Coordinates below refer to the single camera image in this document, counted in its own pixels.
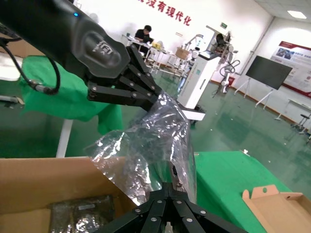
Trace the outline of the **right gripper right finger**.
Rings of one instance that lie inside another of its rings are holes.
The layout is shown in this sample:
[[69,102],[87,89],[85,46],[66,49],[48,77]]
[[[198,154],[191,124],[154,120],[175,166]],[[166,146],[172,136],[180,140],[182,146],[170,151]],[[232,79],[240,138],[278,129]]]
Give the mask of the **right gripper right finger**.
[[245,230],[192,203],[171,185],[171,218],[175,233],[244,233]]

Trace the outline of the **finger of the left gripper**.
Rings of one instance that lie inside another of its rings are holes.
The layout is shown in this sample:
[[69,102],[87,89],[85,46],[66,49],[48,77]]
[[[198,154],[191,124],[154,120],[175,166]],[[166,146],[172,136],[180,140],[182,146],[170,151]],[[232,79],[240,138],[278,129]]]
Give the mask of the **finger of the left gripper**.
[[120,70],[120,96],[157,98],[161,92],[135,46],[120,45],[123,68]]
[[89,101],[135,106],[149,111],[158,99],[158,92],[137,84],[125,84],[125,87],[104,87],[93,85],[88,88]]

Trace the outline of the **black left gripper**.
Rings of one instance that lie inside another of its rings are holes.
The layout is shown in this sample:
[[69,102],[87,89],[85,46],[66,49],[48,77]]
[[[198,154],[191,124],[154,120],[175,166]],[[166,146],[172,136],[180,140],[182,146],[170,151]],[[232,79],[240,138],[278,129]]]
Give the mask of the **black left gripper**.
[[0,21],[84,80],[115,79],[130,63],[125,46],[68,0],[2,0]]

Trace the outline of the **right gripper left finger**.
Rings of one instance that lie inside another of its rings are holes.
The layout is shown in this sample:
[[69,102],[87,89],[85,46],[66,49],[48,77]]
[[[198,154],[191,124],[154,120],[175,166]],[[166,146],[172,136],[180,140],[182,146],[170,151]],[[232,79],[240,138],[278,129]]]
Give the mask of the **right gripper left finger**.
[[100,227],[97,233],[164,233],[167,224],[167,206],[171,183],[152,191],[149,200],[121,217]]

